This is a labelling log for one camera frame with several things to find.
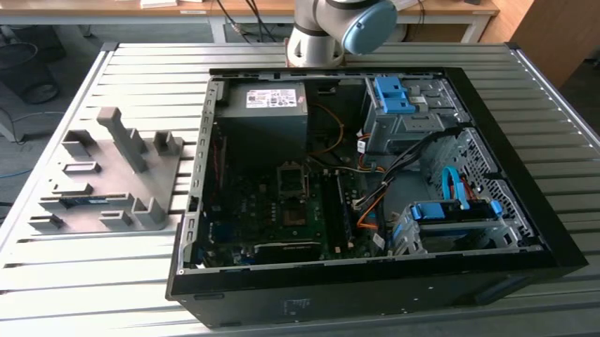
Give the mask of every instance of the orange wire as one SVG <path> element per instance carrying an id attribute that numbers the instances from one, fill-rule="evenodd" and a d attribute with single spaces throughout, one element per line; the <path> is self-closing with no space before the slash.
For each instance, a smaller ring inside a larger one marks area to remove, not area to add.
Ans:
<path id="1" fill-rule="evenodd" d="M 368 212 L 375 208 L 378 202 L 383 199 L 383 196 L 384 196 L 384 192 L 382 193 L 382 195 L 378 196 L 378 198 L 372 202 L 371 206 L 368 206 L 368 208 L 366 209 L 364 213 L 359 217 L 358 222 L 356 222 L 356 227 L 366 227 L 366 226 L 368 226 L 367 228 L 376 228 L 375 225 L 370 225 L 367 223 L 363 223 L 363 221 L 364 221 L 366 216 L 368 215 Z"/>
<path id="2" fill-rule="evenodd" d="M 343 124 L 342 124 L 338 116 L 331 112 L 331 110 L 324 105 L 320 105 L 317 103 L 312 103 L 311 105 L 313 105 L 315 107 L 319 107 L 320 109 L 323 109 L 324 112 L 327 112 L 331 115 L 331 117 L 333 117 L 333 119 L 335 119 L 335 121 L 338 123 L 338 126 L 339 126 L 339 136 L 338 136 L 338 141 L 335 142 L 335 144 L 332 144 L 329 147 L 327 147 L 323 150 L 312 151 L 312 152 L 308 153 L 308 154 L 321 154 L 321 153 L 325 153 L 325 152 L 331 151 L 339 145 L 339 143 L 340 143 L 340 141 L 343 139 Z"/>
<path id="3" fill-rule="evenodd" d="M 363 157 L 364 157 L 364 154 L 362 153 L 358 157 L 358 169 L 360 171 L 370 171 L 371 169 L 368 167 L 363 166 Z M 380 166 L 376 166 L 376 171 L 384 172 L 384 168 Z"/>

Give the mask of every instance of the table leg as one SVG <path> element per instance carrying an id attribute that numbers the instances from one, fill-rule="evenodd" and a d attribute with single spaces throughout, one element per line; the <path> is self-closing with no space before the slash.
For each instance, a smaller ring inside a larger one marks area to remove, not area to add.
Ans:
<path id="1" fill-rule="evenodd" d="M 7 113 L 2 110 L 0 110 L 0 135 L 2 135 L 9 142 L 18 142 L 22 139 L 22 134 L 13 128 L 10 116 L 7 116 Z"/>
<path id="2" fill-rule="evenodd" d="M 216 44 L 227 43 L 227 35 L 224 33 L 224 25 L 227 20 L 224 18 L 209 18 L 209 29 L 212 31 L 212 41 Z"/>
<path id="3" fill-rule="evenodd" d="M 478 42 L 490 18 L 491 16 L 489 15 L 472 16 L 472 22 L 466 28 L 464 35 L 459 41 L 462 44 L 475 44 Z"/>

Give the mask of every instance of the wooden desk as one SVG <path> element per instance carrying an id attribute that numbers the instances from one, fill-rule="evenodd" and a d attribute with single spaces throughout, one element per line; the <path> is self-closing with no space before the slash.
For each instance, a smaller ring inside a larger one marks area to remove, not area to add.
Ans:
<path id="1" fill-rule="evenodd" d="M 244 0 L 221 0 L 239 23 L 255 22 Z M 267 23 L 293 22 L 293 0 L 256 0 Z M 462 42 L 476 42 L 498 7 L 491 0 L 478 6 L 462 0 L 424 0 L 424 23 L 467 24 Z M 399 12 L 398 23 L 418 23 L 419 6 Z M 225 42 L 223 12 L 213 0 L 180 2 L 178 6 L 141 9 L 138 1 L 114 0 L 0 0 L 0 23 L 5 25 L 97 25 L 116 23 L 209 23 L 216 43 Z"/>

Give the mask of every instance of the wire bundle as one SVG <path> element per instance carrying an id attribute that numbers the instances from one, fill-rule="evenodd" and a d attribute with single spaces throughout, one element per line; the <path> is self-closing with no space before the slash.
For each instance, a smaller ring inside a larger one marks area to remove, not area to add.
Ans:
<path id="1" fill-rule="evenodd" d="M 363 214 L 358 219 L 356 227 L 376 229 L 376 226 L 364 224 L 363 221 L 371 210 L 375 208 L 375 206 L 380 203 L 383 199 L 387 187 L 391 181 L 394 181 L 395 179 L 394 174 L 419 158 L 423 149 L 432 141 L 435 141 L 442 137 L 451 136 L 452 134 L 459 133 L 459 130 L 460 130 L 459 128 L 447 128 L 444 131 L 430 133 L 395 157 L 387 170 L 384 170 L 382 181 L 378 187 L 372 190 L 372 192 L 370 192 L 364 197 L 358 199 L 354 203 L 355 207 L 362 208 L 368 202 L 368 200 L 374 199 L 374 202 L 368 205 L 366 211 L 363 212 Z"/>

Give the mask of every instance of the white table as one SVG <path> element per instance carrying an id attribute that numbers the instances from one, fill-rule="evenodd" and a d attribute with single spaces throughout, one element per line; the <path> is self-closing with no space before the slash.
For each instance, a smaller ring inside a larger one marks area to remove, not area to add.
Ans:
<path id="1" fill-rule="evenodd" d="M 118 106 L 125 127 L 184 138 L 173 190 L 189 185 L 211 67 L 281 67 L 280 44 L 121 44 L 102 51 L 0 227 L 3 336 L 573 336 L 600 333 L 598 138 L 522 53 L 503 45 L 394 44 L 348 56 L 348 66 L 462 67 L 558 213 L 589 266 L 479 308 L 209 331 L 164 299 L 173 228 L 157 232 L 37 235 L 23 209 L 46 181 L 69 128 Z M 170 212 L 185 207 L 174 195 Z"/>

